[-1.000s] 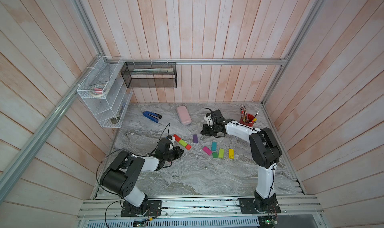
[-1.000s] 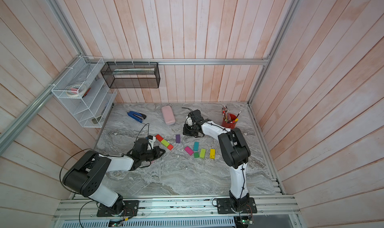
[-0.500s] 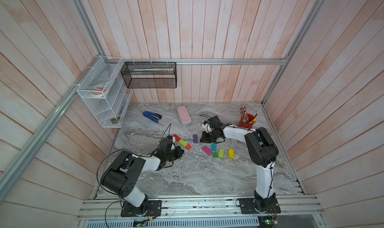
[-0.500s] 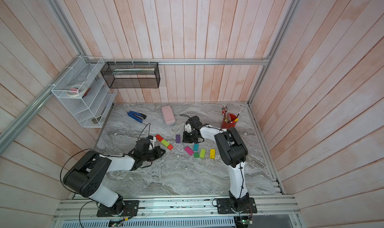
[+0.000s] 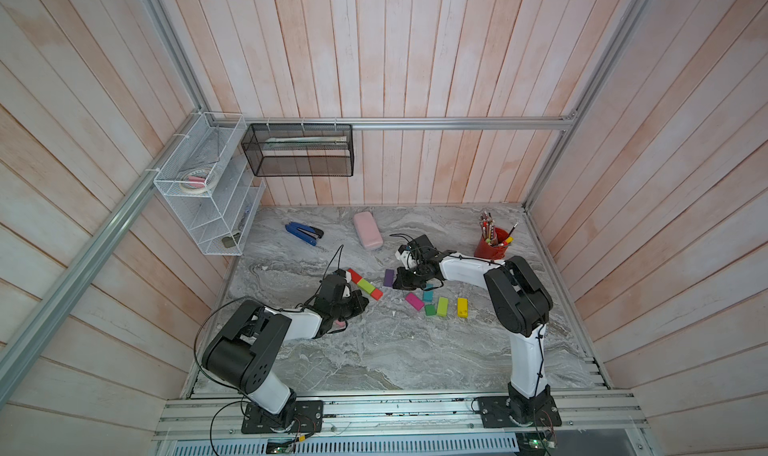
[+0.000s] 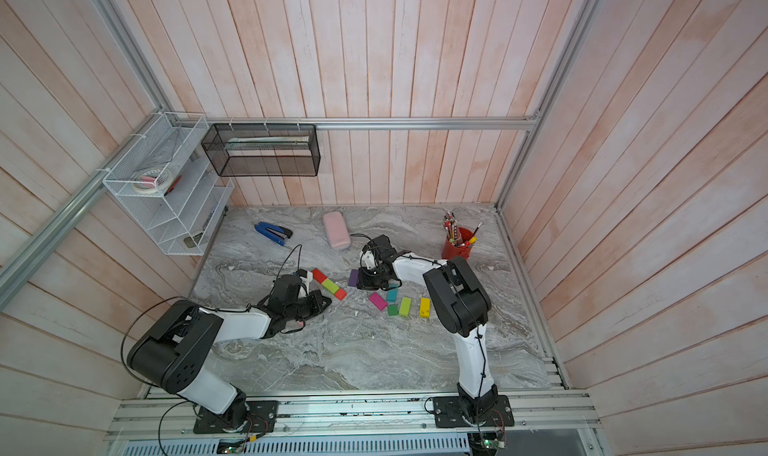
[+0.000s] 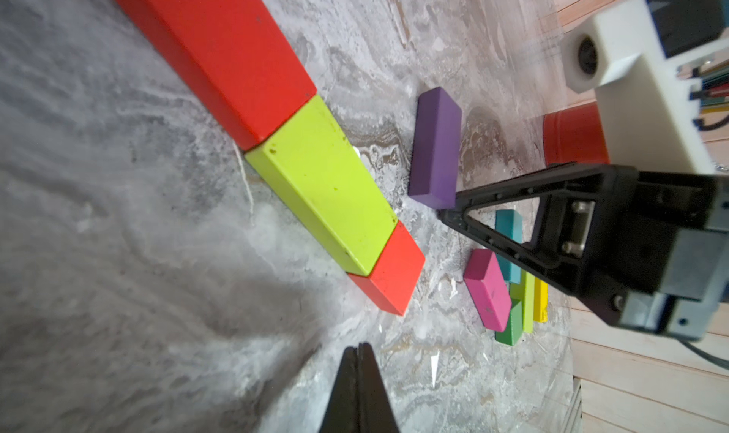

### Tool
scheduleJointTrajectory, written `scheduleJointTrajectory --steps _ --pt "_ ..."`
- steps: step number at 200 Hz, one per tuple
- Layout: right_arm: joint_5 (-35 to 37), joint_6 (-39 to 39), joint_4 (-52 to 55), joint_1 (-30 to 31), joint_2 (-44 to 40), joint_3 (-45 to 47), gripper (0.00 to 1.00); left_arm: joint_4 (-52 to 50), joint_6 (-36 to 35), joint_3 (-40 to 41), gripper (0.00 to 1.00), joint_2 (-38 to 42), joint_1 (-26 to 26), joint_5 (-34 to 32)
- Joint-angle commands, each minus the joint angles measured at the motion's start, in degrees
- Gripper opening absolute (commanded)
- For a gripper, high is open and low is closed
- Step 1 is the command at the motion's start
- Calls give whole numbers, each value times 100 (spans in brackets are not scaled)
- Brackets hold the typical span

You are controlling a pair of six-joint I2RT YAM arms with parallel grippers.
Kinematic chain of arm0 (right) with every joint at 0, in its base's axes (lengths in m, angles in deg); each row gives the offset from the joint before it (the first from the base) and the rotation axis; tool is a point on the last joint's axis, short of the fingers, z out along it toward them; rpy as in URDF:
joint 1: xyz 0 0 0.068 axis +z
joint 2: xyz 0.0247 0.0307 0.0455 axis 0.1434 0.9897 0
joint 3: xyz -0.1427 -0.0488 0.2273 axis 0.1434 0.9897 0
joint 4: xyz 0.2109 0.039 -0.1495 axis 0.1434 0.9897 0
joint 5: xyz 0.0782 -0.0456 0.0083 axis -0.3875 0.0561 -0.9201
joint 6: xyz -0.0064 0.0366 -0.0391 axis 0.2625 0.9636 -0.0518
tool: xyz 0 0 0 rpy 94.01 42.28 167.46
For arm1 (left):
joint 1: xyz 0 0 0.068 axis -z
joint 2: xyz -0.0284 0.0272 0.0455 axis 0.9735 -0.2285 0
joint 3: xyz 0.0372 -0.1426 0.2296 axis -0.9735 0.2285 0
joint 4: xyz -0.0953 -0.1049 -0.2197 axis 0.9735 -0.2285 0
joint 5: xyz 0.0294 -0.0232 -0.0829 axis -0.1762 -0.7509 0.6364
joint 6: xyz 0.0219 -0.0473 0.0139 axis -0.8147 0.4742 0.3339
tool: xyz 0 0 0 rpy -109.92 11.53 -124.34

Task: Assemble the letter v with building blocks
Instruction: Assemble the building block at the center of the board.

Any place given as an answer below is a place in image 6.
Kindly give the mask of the purple block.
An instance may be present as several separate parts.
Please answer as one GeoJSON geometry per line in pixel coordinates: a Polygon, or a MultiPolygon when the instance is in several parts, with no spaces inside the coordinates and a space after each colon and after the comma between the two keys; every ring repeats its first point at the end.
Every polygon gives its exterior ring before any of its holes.
{"type": "Polygon", "coordinates": [[[358,285],[358,281],[359,281],[359,271],[357,269],[352,269],[348,279],[348,286],[356,287],[358,285]]]}

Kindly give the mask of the long red block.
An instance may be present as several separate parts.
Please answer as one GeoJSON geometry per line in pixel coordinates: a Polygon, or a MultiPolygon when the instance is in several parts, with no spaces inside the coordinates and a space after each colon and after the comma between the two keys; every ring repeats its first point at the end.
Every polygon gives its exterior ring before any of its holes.
{"type": "Polygon", "coordinates": [[[313,279],[317,281],[319,284],[322,284],[327,279],[327,276],[319,269],[313,269],[312,274],[313,274],[313,279]]]}

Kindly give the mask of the lime green block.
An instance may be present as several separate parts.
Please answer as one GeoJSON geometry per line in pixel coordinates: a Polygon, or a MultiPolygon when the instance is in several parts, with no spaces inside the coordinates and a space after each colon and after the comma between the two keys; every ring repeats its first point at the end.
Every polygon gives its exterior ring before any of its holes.
{"type": "Polygon", "coordinates": [[[340,290],[340,287],[330,279],[323,280],[321,285],[331,294],[336,294],[340,290]]]}

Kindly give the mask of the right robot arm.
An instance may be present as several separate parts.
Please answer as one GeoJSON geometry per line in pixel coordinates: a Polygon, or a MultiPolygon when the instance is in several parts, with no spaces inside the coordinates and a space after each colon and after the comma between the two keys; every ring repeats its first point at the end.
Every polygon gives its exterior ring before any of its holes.
{"type": "Polygon", "coordinates": [[[453,335],[459,364],[458,404],[462,416],[477,424],[498,401],[486,345],[492,303],[466,259],[428,259],[397,251],[386,235],[370,238],[359,260],[357,287],[388,290],[404,282],[421,283],[443,325],[453,335]]]}

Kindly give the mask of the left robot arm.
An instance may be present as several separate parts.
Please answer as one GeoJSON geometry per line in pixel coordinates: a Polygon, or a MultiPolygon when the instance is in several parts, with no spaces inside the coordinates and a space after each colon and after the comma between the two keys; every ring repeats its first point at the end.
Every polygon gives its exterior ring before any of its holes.
{"type": "Polygon", "coordinates": [[[206,365],[213,347],[241,339],[269,339],[300,332],[331,305],[319,290],[299,284],[277,288],[242,309],[213,309],[187,299],[174,302],[125,357],[129,370],[169,394],[216,416],[245,411],[244,393],[206,365]]]}

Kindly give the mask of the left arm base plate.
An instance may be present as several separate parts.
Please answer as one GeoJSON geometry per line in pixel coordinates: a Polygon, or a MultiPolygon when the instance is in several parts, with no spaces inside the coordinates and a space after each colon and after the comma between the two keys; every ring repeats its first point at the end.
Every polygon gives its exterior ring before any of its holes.
{"type": "Polygon", "coordinates": [[[222,414],[201,407],[193,433],[270,433],[275,428],[278,405],[277,400],[235,400],[222,414]]]}

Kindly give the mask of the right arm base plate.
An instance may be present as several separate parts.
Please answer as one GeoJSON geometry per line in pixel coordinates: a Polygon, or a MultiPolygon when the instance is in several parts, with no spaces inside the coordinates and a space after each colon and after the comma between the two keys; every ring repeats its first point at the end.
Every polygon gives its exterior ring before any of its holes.
{"type": "Polygon", "coordinates": [[[515,425],[507,396],[490,395],[479,403],[462,396],[441,396],[432,399],[431,412],[438,428],[500,428],[515,425]]]}

